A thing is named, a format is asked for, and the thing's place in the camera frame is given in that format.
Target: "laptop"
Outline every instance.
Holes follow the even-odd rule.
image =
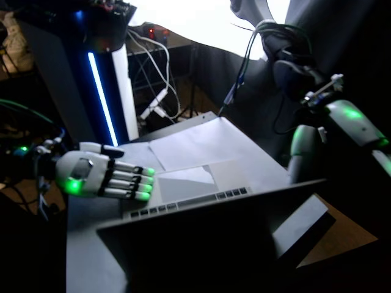
[[[151,199],[148,202],[122,203],[124,219],[140,220],[178,209],[252,194],[236,161],[161,172],[154,176],[154,180]]]
[[[210,170],[215,170],[213,165],[209,165]],[[201,169],[216,174],[205,166]],[[230,169],[224,172],[231,176]],[[178,180],[179,173],[157,177],[163,179],[156,180],[158,188],[153,194],[160,195],[159,200],[97,230],[128,279],[137,278],[148,286],[227,284],[253,274],[267,278],[277,259],[272,232],[326,182],[317,180],[253,194],[244,178],[231,178],[234,189],[223,191],[232,187],[230,180],[220,181],[216,176],[213,193],[193,197],[190,189],[181,189],[183,195],[178,198],[178,194],[166,197],[163,192],[169,188],[165,179]],[[197,182],[211,184],[202,176]]]

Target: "blue light strip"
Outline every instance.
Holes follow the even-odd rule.
[[[99,72],[98,72],[98,68],[97,68],[97,63],[95,62],[95,57],[93,56],[92,53],[88,53],[88,59],[90,59],[90,64],[91,64],[93,78],[94,78],[95,83],[97,85],[100,103],[102,104],[104,116],[106,117],[106,122],[107,122],[108,127],[109,127],[110,136],[111,136],[111,140],[112,140],[112,145],[117,147],[118,146],[118,142],[117,142],[117,138],[115,136],[114,127],[112,126],[109,108],[108,108],[108,105],[106,103],[106,98],[104,97],[102,83],[100,82],[100,77],[99,77]]]

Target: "black fabric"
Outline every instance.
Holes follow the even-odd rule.
[[[387,27],[390,11],[386,0],[292,0],[287,15],[287,23],[308,32],[318,68],[327,76],[343,73],[345,98],[356,103],[385,135],[391,130],[384,105],[388,99],[383,98],[390,62],[386,43],[391,34],[383,27]],[[197,83],[220,107],[243,58],[208,46],[200,46],[199,54]],[[274,159],[287,165],[293,134],[278,136],[272,131],[282,98],[269,64],[250,61],[245,85],[225,114]],[[276,125],[279,131],[297,123],[294,112],[299,108],[297,102],[285,101]]]

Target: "laptop screen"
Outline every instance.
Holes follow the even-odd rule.
[[[185,200],[219,191],[208,165],[156,176],[164,202]]]

